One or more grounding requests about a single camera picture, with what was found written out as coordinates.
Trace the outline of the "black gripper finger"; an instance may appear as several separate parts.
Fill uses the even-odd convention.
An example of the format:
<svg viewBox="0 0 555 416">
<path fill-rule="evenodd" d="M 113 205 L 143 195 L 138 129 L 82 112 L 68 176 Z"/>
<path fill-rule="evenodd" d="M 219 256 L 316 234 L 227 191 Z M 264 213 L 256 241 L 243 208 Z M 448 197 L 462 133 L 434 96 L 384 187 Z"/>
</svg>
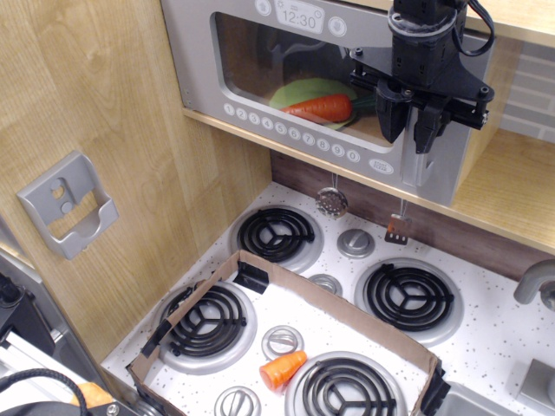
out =
<svg viewBox="0 0 555 416">
<path fill-rule="evenodd" d="M 393 81 L 378 81 L 375 110 L 383 138 L 394 143 L 408 122 L 412 91 Z"/>
<path fill-rule="evenodd" d="M 434 141 L 442 136 L 451 121 L 451 115 L 445 110 L 444 101 L 429 101 L 423 109 L 418 110 L 414 127 L 415 151 L 427 154 L 431 151 Z"/>
</svg>

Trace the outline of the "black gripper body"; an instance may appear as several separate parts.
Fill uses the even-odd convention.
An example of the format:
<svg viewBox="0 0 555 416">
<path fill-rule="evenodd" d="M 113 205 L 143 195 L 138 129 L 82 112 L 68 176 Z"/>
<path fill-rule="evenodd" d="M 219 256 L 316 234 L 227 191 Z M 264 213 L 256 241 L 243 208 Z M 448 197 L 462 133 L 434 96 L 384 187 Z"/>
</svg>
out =
<svg viewBox="0 0 555 416">
<path fill-rule="evenodd" d="M 378 81 L 393 81 L 412 91 L 410 112 L 429 101 L 444 101 L 451 121 L 481 129 L 489 112 L 494 89 L 464 67 L 460 38 L 449 32 L 417 38 L 395 33 L 389 47 L 358 47 L 350 52 L 355 69 L 350 80 L 372 90 Z"/>
</svg>

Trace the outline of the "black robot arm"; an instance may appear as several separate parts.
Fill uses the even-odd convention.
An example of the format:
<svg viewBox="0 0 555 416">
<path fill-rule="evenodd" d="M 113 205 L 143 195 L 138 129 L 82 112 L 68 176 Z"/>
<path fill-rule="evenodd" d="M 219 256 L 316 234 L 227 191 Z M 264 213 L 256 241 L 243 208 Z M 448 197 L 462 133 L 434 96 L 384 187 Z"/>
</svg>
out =
<svg viewBox="0 0 555 416">
<path fill-rule="evenodd" d="M 374 92 L 375 111 L 388 142 L 401 134 L 413 108 L 418 154 L 429 153 L 452 121 L 474 129 L 486 124 L 494 90 L 460 59 L 484 55 L 494 38 L 488 37 L 479 49 L 464 49 L 468 10 L 492 28 L 492 18 L 477 1 L 396 1 L 388 13 L 391 46 L 351 51 L 355 69 L 350 81 Z"/>
</svg>

